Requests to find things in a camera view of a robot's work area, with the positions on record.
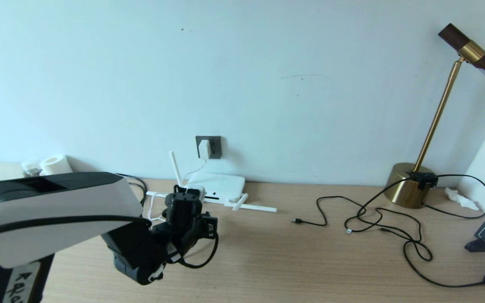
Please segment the white router with antennas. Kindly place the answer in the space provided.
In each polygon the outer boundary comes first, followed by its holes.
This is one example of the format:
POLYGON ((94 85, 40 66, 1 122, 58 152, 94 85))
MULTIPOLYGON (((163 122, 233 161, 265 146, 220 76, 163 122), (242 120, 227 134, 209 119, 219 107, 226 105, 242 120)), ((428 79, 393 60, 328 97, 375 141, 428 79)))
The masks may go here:
POLYGON ((277 212, 277 208, 275 207, 246 204, 249 194, 244 193, 245 178, 242 176, 199 173, 195 171, 191 174, 190 180, 183 183, 174 152, 169 150, 169 155, 177 185, 181 188, 201 190, 203 192, 204 202, 224 205, 233 211, 248 209, 272 213, 277 212))

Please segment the white toilet paper roll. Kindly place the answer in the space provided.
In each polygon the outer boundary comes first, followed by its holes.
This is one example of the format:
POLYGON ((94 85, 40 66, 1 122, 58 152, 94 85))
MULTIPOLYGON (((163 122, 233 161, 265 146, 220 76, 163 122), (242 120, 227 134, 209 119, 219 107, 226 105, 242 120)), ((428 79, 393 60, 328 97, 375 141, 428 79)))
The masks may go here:
POLYGON ((53 155, 39 163, 44 175, 69 174, 73 172, 68 158, 64 154, 53 155))

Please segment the small jar with white lid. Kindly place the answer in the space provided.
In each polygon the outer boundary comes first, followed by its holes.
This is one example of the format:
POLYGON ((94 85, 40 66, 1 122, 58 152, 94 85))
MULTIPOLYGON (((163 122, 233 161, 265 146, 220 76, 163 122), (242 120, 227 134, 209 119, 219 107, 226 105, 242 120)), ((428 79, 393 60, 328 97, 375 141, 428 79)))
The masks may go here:
POLYGON ((24 175, 26 177, 38 177, 42 172, 40 161, 38 159, 29 159, 21 162, 24 175))

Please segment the brass desk lamp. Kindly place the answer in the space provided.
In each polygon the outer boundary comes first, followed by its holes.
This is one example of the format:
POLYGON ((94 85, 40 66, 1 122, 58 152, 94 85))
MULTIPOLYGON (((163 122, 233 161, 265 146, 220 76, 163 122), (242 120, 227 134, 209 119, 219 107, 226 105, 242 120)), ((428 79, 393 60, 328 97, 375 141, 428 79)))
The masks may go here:
POLYGON ((390 202, 410 209, 424 207, 426 199, 439 181, 440 177, 424 167, 423 161, 462 65, 470 64, 485 74, 485 49, 479 46, 478 43, 465 35, 452 23, 446 25, 438 35, 457 53, 458 58, 454 61, 450 74, 447 77, 437 110, 415 163, 400 162, 395 164, 385 185, 384 195, 390 202))

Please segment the crumpled white tissue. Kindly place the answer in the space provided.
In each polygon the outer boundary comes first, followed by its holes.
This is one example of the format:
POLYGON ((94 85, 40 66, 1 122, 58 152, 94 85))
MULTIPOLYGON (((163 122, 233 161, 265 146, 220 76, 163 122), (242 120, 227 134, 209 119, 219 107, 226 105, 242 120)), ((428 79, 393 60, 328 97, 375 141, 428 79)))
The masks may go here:
POLYGON ((458 203, 461 207, 468 208, 474 211, 479 211, 479 207, 474 201, 462 196, 457 190, 445 188, 445 194, 450 201, 458 203))

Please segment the grey wall socket plate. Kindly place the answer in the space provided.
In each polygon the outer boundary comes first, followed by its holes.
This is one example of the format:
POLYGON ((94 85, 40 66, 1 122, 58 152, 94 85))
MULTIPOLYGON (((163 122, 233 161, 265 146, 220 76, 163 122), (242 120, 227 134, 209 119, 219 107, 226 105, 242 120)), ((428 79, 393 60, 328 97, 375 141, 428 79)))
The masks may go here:
POLYGON ((201 151, 204 148, 200 148, 201 142, 205 140, 208 141, 207 159, 221 159, 222 149, 221 149, 221 136, 195 136, 197 155, 199 159, 204 160, 205 156, 202 156, 201 151))

